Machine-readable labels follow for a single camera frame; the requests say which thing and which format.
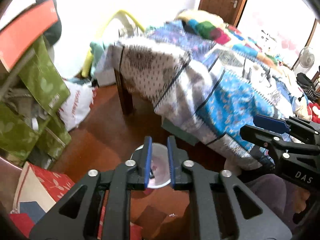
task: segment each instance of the white plastic bag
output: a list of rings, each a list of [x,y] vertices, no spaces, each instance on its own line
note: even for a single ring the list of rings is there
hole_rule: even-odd
[[[90,104],[93,102],[93,92],[91,83],[78,85],[72,82],[64,81],[70,90],[70,96],[59,109],[61,120],[66,129],[77,127],[89,114]]]

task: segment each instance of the black bag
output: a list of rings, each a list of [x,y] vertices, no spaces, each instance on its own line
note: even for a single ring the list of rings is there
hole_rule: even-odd
[[[320,94],[316,92],[315,85],[304,73],[297,74],[297,83],[312,103],[318,101]]]

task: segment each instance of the white fan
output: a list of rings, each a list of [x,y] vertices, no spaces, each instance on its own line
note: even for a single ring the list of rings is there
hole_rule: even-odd
[[[294,72],[297,74],[299,72],[306,73],[315,63],[315,54],[311,47],[304,47],[299,54],[298,64],[295,67]]]

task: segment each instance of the blanket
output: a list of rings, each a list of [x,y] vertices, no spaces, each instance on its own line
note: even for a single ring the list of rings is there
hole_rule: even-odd
[[[186,33],[174,21],[109,45],[97,69],[105,67],[118,70],[149,98],[156,114],[238,166],[273,168],[266,149],[242,140],[239,131],[253,125],[257,114],[293,115],[296,98],[255,57]]]
[[[236,27],[223,22],[218,15],[201,10],[185,10],[176,18],[186,22],[201,37],[239,50],[277,70],[277,60],[274,57],[263,53],[253,39],[243,36]]]

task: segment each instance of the fan head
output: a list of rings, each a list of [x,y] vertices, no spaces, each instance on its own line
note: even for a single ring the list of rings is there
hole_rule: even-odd
[[[304,47],[299,54],[299,63],[303,68],[310,68],[315,62],[315,55],[311,47]]]

